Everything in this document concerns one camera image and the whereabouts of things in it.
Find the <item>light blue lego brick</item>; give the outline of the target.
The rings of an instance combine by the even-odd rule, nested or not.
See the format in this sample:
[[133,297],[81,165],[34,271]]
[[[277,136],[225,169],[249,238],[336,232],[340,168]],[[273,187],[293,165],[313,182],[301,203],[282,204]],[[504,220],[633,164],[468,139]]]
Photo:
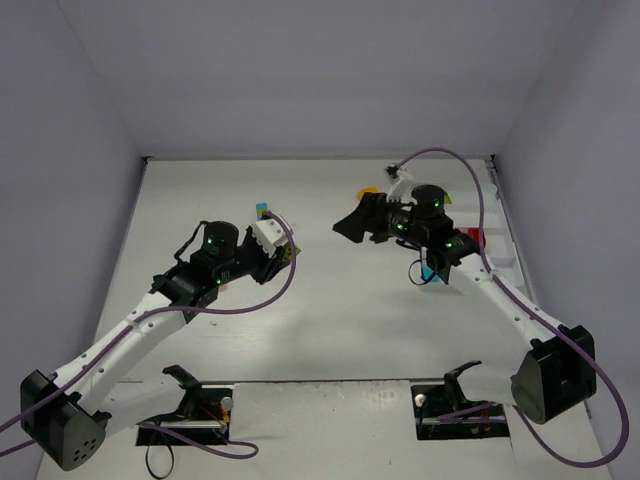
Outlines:
[[449,270],[442,269],[440,271],[434,271],[428,266],[422,266],[422,283],[423,284],[446,284],[448,281]]

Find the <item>red rounded lego brick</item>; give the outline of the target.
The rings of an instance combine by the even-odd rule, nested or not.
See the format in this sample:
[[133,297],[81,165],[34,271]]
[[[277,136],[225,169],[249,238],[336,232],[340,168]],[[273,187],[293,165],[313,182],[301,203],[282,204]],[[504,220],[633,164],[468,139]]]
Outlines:
[[477,227],[470,227],[466,229],[466,234],[473,239],[479,245],[485,247],[487,245],[487,238],[483,231]]

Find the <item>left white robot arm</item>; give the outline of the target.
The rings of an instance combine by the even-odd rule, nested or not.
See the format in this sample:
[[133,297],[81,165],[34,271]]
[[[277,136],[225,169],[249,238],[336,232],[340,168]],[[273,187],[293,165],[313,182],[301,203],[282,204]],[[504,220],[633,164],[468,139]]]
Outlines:
[[202,221],[202,244],[153,278],[150,290],[111,331],[49,375],[20,385],[23,431],[64,471],[86,463],[111,435],[163,417],[194,417],[203,384],[179,365],[136,387],[121,380],[156,346],[199,314],[212,314],[222,286],[249,276],[263,285],[296,268],[291,227],[272,212],[244,234],[225,221]]

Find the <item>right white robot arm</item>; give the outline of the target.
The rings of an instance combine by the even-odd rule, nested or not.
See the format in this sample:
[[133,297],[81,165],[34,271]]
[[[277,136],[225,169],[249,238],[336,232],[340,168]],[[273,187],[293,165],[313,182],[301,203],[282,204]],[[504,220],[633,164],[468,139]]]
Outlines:
[[492,366],[471,360],[444,376],[456,410],[477,402],[509,404],[544,424],[592,397],[596,373],[592,335],[547,317],[524,295],[506,291],[506,281],[484,265],[480,245],[455,228],[444,211],[444,191],[419,185],[403,203],[385,193],[365,193],[356,209],[336,222],[334,232],[354,243],[391,238],[420,251],[422,261],[443,283],[480,307],[512,348],[515,361]]

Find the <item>yellow red lego piece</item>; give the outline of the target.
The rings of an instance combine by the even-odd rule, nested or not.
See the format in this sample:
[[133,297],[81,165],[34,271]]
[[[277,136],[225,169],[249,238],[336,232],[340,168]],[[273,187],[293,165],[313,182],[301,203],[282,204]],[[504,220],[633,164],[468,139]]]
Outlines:
[[358,200],[361,200],[364,197],[364,195],[367,194],[367,193],[375,194],[375,193],[378,193],[378,192],[379,191],[378,191],[377,187],[375,187],[375,186],[365,187],[365,188],[362,188],[362,189],[359,190],[359,192],[357,194],[357,198],[358,198]]

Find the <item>white divided sorting tray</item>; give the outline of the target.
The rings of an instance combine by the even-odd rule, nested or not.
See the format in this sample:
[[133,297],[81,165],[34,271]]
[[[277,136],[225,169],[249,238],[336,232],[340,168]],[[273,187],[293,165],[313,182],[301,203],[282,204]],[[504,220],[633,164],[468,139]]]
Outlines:
[[[446,214],[454,226],[466,233],[470,227],[479,227],[479,200],[473,183],[445,183],[441,187],[447,192],[452,204],[445,204]],[[483,230],[487,238],[486,253],[492,264],[513,286],[524,286],[521,265],[513,236],[507,223],[497,186],[482,183],[484,199]]]

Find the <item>blue yellow stacked lego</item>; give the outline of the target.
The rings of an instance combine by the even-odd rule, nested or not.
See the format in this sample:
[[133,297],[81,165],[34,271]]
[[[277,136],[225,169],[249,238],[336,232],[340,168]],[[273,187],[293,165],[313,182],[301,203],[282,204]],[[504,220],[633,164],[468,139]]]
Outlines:
[[261,202],[256,204],[256,219],[258,221],[265,220],[269,218],[269,205],[266,202]]

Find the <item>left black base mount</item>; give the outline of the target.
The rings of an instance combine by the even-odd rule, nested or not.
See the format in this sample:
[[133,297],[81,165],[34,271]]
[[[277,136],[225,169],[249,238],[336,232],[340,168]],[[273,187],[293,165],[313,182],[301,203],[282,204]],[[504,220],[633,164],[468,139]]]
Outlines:
[[171,408],[153,410],[142,420],[171,430],[205,446],[222,446],[229,440],[234,387],[198,380],[186,369],[172,365],[162,370],[162,380],[171,377],[180,389]]

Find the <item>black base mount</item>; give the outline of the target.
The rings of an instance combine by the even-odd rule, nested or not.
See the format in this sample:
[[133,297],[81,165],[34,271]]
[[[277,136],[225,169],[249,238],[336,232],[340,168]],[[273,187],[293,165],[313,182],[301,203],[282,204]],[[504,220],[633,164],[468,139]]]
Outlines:
[[171,377],[180,389],[171,408],[153,410],[142,420],[171,430],[205,446],[222,446],[229,440],[234,387],[198,380],[186,369],[172,365],[162,370],[162,380]]
[[480,361],[467,362],[447,372],[439,383],[412,383],[410,387],[418,441],[509,438],[504,408],[487,401],[470,401],[458,378]]

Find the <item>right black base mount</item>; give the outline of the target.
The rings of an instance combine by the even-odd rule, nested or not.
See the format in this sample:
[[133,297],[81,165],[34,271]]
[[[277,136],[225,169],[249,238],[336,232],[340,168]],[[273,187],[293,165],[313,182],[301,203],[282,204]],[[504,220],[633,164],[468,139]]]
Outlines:
[[458,378],[480,361],[467,362],[447,372],[439,383],[412,383],[410,387],[418,441],[509,438],[504,408],[487,401],[470,401]]

